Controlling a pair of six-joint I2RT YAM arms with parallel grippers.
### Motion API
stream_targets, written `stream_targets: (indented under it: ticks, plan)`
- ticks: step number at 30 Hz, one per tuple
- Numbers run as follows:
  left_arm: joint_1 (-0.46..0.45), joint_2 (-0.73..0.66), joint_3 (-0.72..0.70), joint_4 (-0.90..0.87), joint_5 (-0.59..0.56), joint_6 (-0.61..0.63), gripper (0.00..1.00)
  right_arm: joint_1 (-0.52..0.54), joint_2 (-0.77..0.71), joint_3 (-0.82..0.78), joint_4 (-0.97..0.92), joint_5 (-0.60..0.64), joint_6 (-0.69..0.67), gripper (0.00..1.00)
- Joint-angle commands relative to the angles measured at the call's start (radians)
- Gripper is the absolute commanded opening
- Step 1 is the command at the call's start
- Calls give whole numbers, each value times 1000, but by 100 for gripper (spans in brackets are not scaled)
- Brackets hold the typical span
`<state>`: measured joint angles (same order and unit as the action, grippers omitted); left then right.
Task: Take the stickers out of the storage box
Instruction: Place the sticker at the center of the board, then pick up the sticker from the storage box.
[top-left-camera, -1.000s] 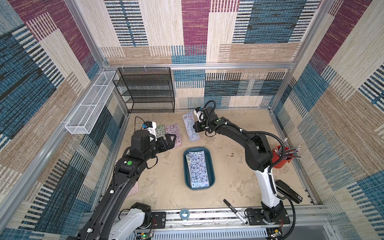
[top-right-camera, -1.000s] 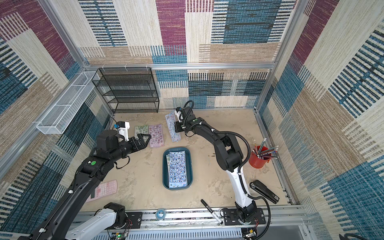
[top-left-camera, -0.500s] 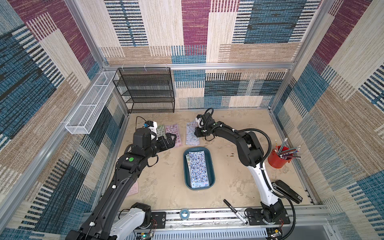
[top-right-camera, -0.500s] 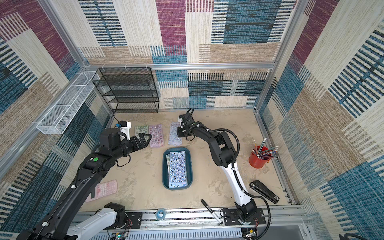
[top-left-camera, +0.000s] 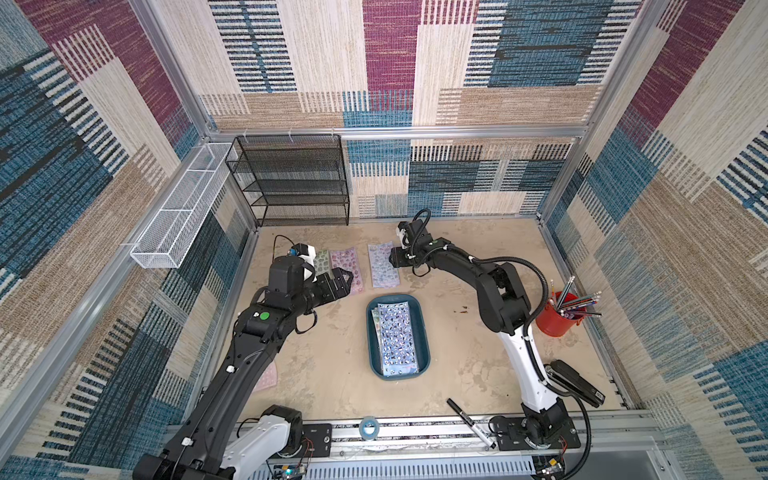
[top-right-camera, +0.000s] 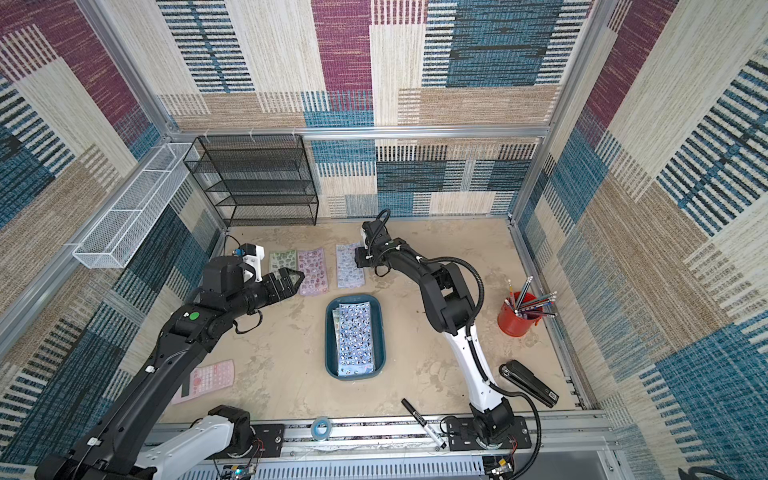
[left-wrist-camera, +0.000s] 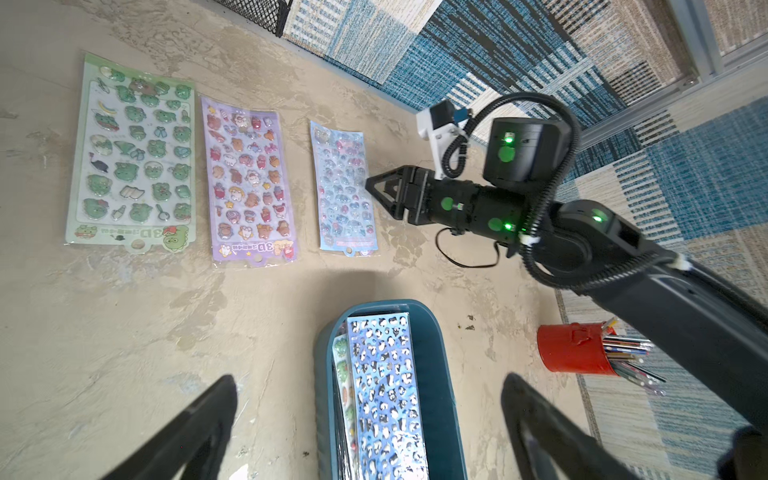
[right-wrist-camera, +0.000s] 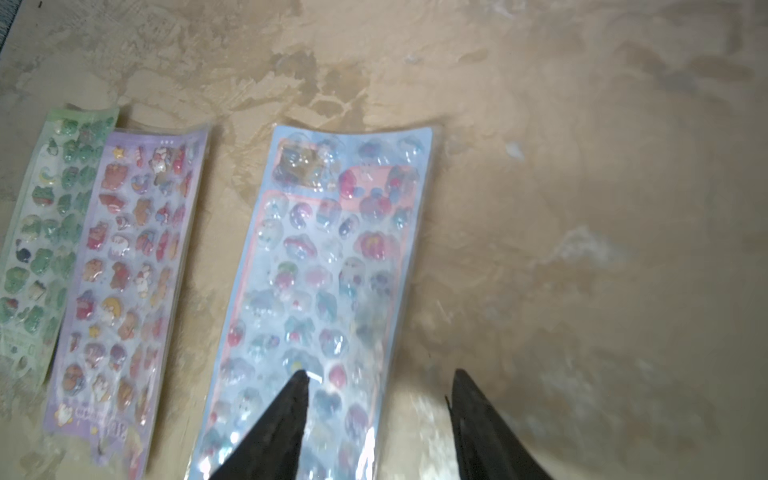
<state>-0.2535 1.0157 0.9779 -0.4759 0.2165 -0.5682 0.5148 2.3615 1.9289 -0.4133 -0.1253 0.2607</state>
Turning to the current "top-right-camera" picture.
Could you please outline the light blue sticker sheet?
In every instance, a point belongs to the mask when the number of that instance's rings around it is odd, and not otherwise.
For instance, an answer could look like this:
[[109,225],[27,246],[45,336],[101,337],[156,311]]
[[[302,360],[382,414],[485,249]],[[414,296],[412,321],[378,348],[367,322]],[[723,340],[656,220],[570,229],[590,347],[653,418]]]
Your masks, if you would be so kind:
[[358,247],[358,243],[336,246],[337,286],[340,289],[354,289],[365,284],[365,273],[355,262]]

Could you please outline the green sticker sheet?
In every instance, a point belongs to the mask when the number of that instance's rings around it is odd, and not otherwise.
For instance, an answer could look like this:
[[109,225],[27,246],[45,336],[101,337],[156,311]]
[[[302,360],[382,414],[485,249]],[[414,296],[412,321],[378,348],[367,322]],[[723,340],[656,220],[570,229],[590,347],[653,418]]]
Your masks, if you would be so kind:
[[298,254],[296,250],[273,251],[269,255],[269,271],[278,272],[281,268],[297,270]]

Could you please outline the pink purple sticker sheet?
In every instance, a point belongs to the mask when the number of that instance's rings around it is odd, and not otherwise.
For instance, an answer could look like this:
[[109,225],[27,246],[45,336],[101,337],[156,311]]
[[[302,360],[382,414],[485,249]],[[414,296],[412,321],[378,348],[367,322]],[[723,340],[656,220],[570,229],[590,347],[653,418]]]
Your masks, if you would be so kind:
[[327,269],[323,248],[298,251],[298,270],[305,275],[299,289],[302,296],[317,296],[328,291]]

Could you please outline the teal plastic storage box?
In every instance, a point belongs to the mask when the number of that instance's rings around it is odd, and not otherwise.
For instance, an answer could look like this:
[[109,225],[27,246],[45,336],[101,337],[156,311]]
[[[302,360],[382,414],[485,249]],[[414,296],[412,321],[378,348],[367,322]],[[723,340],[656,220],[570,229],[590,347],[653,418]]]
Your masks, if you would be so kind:
[[386,363],[379,301],[368,294],[332,300],[325,312],[325,367],[341,381],[375,377]]

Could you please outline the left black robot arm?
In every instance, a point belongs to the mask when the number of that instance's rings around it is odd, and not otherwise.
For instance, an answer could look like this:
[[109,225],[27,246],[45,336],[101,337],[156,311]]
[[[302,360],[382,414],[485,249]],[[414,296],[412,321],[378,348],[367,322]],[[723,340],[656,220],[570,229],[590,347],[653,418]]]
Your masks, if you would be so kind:
[[252,255],[211,259],[200,286],[163,325],[152,353],[115,405],[66,454],[45,457],[35,478],[159,477],[159,468],[139,465],[139,453],[182,383],[239,317],[293,297],[305,278],[289,268],[260,274],[259,266]]

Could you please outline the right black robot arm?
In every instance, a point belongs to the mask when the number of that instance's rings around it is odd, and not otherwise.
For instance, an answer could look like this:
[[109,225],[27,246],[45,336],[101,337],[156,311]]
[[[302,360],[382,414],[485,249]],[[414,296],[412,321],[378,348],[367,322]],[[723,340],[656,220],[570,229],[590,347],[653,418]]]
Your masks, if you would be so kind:
[[514,411],[494,384],[479,343],[475,320],[485,299],[480,275],[462,259],[422,256],[405,240],[391,237],[381,218],[363,222],[361,232],[356,266],[372,270],[384,266],[415,282],[429,324],[447,339],[459,363],[479,443],[502,444],[514,424]]

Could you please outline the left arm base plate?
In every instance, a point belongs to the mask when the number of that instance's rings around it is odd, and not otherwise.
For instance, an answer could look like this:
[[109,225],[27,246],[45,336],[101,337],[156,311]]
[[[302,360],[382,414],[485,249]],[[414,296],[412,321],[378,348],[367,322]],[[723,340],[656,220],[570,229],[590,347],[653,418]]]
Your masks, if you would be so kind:
[[246,463],[248,460],[277,458],[282,452],[285,429],[284,423],[251,424],[249,433],[241,441],[238,437],[240,428],[237,427],[235,445],[207,457],[207,460]]

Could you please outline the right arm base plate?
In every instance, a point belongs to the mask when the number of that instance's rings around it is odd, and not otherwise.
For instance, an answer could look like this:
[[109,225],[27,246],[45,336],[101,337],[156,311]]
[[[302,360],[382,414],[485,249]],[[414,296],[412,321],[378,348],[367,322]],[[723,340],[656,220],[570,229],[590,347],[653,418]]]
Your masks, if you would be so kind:
[[484,443],[477,435],[471,417],[447,415],[440,421],[442,434],[447,438],[450,451],[531,449],[533,442],[526,420],[515,416],[513,425],[499,440]]

